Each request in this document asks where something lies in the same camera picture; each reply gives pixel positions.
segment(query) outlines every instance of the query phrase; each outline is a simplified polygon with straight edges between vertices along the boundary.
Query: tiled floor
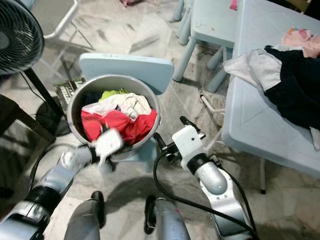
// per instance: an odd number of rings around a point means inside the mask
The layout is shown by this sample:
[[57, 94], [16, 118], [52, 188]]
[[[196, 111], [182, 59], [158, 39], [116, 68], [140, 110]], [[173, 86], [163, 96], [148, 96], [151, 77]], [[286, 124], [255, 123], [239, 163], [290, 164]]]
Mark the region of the tiled floor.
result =
[[[118, 0], [82, 0], [75, 22], [97, 52], [166, 58], [176, 65], [185, 49], [178, 44], [175, 36], [179, 23], [170, 23], [176, 5], [176, 0], [145, 0], [125, 8]], [[68, 28], [60, 40], [46, 43], [43, 54], [46, 61], [54, 61], [72, 30], [72, 27]], [[74, 42], [86, 45], [80, 35], [76, 36]], [[228, 78], [215, 94], [206, 92], [202, 87], [217, 72], [206, 68], [206, 62], [217, 49], [219, 46], [216, 45], [198, 44], [184, 75], [186, 78], [180, 83], [172, 81], [159, 97], [163, 120], [158, 132], [167, 143], [171, 141], [172, 134], [183, 127], [179, 121], [182, 115], [194, 121], [206, 133], [204, 144], [208, 144], [222, 126], [223, 118], [212, 116], [199, 98], [199, 91], [203, 90], [214, 107], [225, 105]], [[88, 51], [77, 45], [71, 46], [64, 56], [65, 65], [72, 66], [71, 69], [66, 72], [62, 63], [57, 69], [66, 77], [79, 76], [78, 58], [81, 53]], [[54, 95], [53, 84], [60, 80], [42, 63], [37, 63], [34, 70]], [[29, 114], [34, 114], [42, 103], [19, 75], [1, 82], [1, 94], [15, 100]], [[79, 143], [72, 134], [58, 137], [57, 142]], [[56, 164], [64, 149], [58, 148], [44, 157], [37, 179]], [[259, 192], [258, 157], [223, 145], [215, 146], [211, 153], [223, 160], [224, 167], [245, 188], [262, 240], [320, 239], [320, 180], [267, 162], [267, 194], [262, 195]], [[196, 180], [179, 165], [163, 164], [160, 171], [163, 182], [175, 194], [208, 205]], [[30, 167], [17, 182], [16, 194], [11, 202], [26, 193], [29, 172]], [[145, 173], [138, 163], [119, 164], [116, 172], [109, 175], [101, 175], [93, 166], [80, 172], [55, 211], [45, 232], [45, 239], [62, 240], [75, 207], [97, 190], [105, 196], [107, 214], [106, 225], [100, 231], [102, 240], [155, 239], [154, 234], [146, 236], [143, 232], [144, 204], [148, 195], [161, 194], [154, 185], [152, 175]], [[207, 213], [183, 204], [177, 205], [191, 239], [217, 239]]]

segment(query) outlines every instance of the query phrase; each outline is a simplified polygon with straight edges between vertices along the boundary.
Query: fan grille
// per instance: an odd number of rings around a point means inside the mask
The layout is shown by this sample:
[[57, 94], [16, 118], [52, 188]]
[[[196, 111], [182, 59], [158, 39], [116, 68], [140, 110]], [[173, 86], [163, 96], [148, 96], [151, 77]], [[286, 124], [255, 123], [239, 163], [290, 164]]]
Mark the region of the fan grille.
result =
[[17, 0], [0, 0], [0, 75], [29, 69], [42, 55], [42, 30]]

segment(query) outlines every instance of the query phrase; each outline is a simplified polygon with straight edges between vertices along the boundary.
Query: fan stand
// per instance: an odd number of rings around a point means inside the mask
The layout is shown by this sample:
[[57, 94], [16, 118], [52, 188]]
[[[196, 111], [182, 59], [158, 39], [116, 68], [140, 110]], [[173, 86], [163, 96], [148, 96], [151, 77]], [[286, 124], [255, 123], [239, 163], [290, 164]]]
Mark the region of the fan stand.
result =
[[71, 130], [58, 99], [56, 97], [54, 99], [49, 94], [32, 68], [25, 70], [24, 73], [46, 101], [39, 107], [35, 117], [36, 121], [54, 136], [70, 133]]

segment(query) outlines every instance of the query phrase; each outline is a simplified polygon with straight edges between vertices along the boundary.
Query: white garment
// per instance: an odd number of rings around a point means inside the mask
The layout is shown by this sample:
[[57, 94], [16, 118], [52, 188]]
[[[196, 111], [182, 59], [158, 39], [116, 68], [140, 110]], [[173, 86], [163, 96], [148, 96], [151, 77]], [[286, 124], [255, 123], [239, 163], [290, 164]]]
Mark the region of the white garment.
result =
[[133, 121], [139, 115], [149, 115], [151, 108], [146, 97], [136, 95], [135, 93], [115, 94], [96, 103], [86, 105], [82, 111], [89, 114], [99, 114], [102, 117], [109, 111], [120, 108], [121, 112], [126, 114]]
[[[272, 48], [278, 51], [301, 50], [301, 47], [291, 47], [282, 44]], [[235, 75], [259, 90], [263, 89], [263, 91], [267, 91], [281, 82], [281, 66], [282, 62], [278, 58], [262, 48], [252, 50], [223, 63], [226, 73]], [[314, 148], [319, 151], [320, 131], [310, 127], [310, 132]]]

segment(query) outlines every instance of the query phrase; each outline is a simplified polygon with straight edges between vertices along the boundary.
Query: green cloth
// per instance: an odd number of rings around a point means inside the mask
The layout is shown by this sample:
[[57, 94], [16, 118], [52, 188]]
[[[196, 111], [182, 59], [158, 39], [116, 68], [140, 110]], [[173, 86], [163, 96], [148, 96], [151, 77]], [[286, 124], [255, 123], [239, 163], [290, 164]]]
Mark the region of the green cloth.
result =
[[112, 90], [112, 91], [104, 91], [102, 93], [102, 96], [101, 98], [99, 99], [99, 102], [104, 100], [104, 99], [107, 99], [108, 97], [112, 96], [112, 95], [115, 95], [115, 94], [128, 94], [129, 92], [123, 88], [121, 88], [119, 91], [117, 90]]

